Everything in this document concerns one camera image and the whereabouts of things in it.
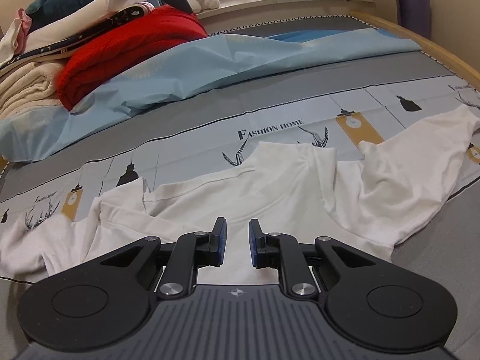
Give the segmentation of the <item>white long-sleeve shirt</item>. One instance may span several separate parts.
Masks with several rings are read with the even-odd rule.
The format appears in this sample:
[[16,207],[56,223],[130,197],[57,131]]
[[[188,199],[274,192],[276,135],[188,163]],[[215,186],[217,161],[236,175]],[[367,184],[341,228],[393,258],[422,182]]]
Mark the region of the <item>white long-sleeve shirt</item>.
[[271,271],[251,265],[248,228],[300,242],[330,236],[389,259],[422,230],[452,193],[479,117],[467,106],[426,117],[375,145],[360,143],[360,161],[340,161],[333,148],[261,142],[240,166],[149,190],[137,179],[96,197],[78,222],[62,214],[32,231],[18,219],[1,235],[1,268],[14,276],[49,275],[145,236],[174,242],[228,225],[224,265],[207,268],[205,284],[271,284]]

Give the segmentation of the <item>light blue quilt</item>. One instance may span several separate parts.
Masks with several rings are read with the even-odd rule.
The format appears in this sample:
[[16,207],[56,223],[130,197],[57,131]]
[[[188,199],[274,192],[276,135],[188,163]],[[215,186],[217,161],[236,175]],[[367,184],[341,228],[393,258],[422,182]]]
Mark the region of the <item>light blue quilt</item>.
[[1,154],[43,160],[94,133],[161,103],[245,80],[374,56],[419,51],[383,30],[304,30],[271,37],[219,34],[176,46],[97,87],[76,105],[33,109],[1,122]]

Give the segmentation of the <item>cream folded blanket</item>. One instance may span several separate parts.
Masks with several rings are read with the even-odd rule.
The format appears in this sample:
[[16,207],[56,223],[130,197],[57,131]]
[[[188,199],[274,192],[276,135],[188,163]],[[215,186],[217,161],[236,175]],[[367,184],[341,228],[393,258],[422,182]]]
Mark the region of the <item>cream folded blanket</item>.
[[1,119],[38,107],[61,106],[55,79],[61,62],[31,62],[1,78]]

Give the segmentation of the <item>white and black garment pile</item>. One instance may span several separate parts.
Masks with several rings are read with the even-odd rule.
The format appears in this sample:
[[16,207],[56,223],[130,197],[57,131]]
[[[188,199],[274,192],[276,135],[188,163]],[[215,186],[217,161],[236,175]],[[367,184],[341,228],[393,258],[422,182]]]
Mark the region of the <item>white and black garment pile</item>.
[[129,19],[150,14],[146,0],[94,0],[77,12],[33,31],[23,38],[21,52],[1,62],[4,76],[19,66],[43,57],[65,57],[74,46]]

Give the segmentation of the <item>red garment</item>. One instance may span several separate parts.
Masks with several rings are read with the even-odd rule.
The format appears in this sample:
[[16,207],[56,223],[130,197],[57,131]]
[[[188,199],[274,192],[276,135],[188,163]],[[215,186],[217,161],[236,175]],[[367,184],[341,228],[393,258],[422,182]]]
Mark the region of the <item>red garment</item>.
[[114,28],[77,49],[55,78],[56,94],[71,111],[98,86],[173,47],[206,38],[194,14],[170,6]]

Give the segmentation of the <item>purple box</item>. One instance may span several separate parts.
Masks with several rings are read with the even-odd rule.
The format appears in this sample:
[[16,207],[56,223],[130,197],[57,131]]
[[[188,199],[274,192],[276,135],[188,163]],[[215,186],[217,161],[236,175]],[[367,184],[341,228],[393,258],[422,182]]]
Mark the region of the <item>purple box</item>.
[[397,24],[431,39],[431,0],[396,0]]

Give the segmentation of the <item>window sill ledge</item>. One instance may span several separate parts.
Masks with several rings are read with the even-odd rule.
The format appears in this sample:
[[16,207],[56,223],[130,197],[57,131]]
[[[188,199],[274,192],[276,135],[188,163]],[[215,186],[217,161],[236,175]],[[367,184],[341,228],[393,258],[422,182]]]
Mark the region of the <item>window sill ledge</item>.
[[199,20],[210,19],[215,16],[227,15],[234,12],[257,8],[292,8],[307,9],[327,14],[347,14],[357,8],[375,8],[375,0],[227,0],[220,3],[215,10],[204,10],[197,14]]

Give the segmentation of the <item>wooden bed frame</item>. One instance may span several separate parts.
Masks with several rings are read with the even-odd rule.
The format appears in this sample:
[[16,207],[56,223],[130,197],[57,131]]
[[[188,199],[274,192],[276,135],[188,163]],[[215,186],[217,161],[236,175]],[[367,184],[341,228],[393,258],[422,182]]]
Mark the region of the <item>wooden bed frame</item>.
[[368,13],[352,11],[350,16],[378,29],[384,29],[398,37],[408,38],[415,41],[422,48],[424,53],[426,53],[432,59],[437,60],[439,63],[442,63],[443,66],[454,72],[460,78],[466,80],[471,86],[473,86],[473,88],[476,89],[476,91],[479,91],[479,72],[466,63],[463,59],[457,57],[452,52],[444,49],[435,42],[386,19],[379,18]]

